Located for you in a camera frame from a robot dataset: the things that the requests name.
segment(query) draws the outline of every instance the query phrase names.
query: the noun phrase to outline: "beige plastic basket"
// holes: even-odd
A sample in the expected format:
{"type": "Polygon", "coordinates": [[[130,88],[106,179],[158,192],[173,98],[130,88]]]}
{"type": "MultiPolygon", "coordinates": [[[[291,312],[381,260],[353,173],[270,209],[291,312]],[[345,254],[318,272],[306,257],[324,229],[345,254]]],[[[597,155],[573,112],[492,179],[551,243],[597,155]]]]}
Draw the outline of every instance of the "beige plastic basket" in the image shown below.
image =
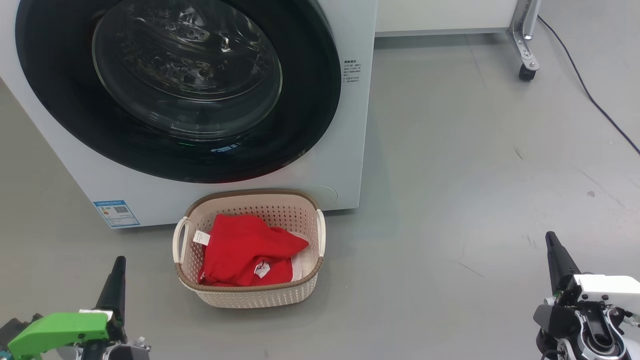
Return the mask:
{"type": "Polygon", "coordinates": [[[243,190],[216,193],[191,205],[175,227],[173,262],[183,285],[211,306],[245,309],[288,305],[305,300],[316,287],[325,241],[324,215],[316,202],[302,192],[243,190]],[[302,279],[269,286],[233,288],[198,284],[198,272],[204,255],[202,246],[194,243],[193,237],[196,230],[208,234],[217,214],[255,215],[268,226],[281,227],[307,240],[309,246],[300,254],[302,279]]]}

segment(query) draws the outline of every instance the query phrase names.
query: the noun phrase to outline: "qr code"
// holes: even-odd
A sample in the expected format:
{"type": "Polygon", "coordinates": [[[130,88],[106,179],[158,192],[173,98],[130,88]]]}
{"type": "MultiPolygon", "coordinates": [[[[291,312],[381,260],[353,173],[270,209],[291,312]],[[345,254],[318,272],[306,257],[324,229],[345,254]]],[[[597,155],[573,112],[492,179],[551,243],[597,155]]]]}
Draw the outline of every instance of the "qr code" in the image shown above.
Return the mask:
{"type": "Polygon", "coordinates": [[[126,206],[114,206],[113,209],[118,213],[118,214],[122,214],[122,213],[128,213],[129,209],[127,209],[126,206]]]}

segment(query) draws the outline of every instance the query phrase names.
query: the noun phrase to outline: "clothing tag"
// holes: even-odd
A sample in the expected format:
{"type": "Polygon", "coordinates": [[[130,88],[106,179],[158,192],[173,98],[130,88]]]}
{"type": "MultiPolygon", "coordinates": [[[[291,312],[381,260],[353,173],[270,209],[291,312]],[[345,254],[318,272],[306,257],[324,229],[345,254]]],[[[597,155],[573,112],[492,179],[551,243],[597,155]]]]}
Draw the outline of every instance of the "clothing tag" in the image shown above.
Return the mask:
{"type": "Polygon", "coordinates": [[[262,260],[256,267],[253,272],[255,275],[258,275],[260,278],[263,278],[268,272],[271,270],[269,263],[262,260]]]}
{"type": "Polygon", "coordinates": [[[196,230],[196,234],[193,237],[193,242],[207,246],[209,244],[210,237],[211,235],[203,233],[200,230],[196,230]]]}
{"type": "Polygon", "coordinates": [[[293,270],[293,277],[291,277],[292,282],[302,279],[302,258],[300,254],[301,253],[297,253],[291,258],[291,270],[293,270]]]}

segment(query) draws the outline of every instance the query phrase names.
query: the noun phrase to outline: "metal stand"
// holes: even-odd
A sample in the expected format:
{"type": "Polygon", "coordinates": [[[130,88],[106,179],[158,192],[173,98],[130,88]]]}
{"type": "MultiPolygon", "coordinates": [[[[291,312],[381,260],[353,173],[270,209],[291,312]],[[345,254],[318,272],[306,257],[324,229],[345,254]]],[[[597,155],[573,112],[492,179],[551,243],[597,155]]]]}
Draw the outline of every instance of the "metal stand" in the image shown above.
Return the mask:
{"type": "Polygon", "coordinates": [[[536,71],[540,69],[540,65],[538,65],[536,58],[527,45],[527,40],[533,37],[540,1],[518,0],[516,10],[511,19],[511,25],[507,30],[507,35],[522,60],[520,79],[526,81],[532,80],[536,75],[536,71]]]}

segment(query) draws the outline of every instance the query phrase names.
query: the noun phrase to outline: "caster wheel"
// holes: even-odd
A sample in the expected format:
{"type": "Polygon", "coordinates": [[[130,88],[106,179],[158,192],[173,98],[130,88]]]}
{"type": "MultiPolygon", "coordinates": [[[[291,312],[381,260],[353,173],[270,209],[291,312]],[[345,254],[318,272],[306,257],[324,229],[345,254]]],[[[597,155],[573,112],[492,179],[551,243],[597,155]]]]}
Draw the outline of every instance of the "caster wheel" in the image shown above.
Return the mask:
{"type": "Polygon", "coordinates": [[[536,71],[535,70],[529,70],[527,69],[526,66],[524,66],[524,64],[522,64],[522,66],[520,67],[520,74],[518,76],[520,76],[520,80],[523,81],[531,81],[533,80],[533,77],[536,75],[536,71]]]}

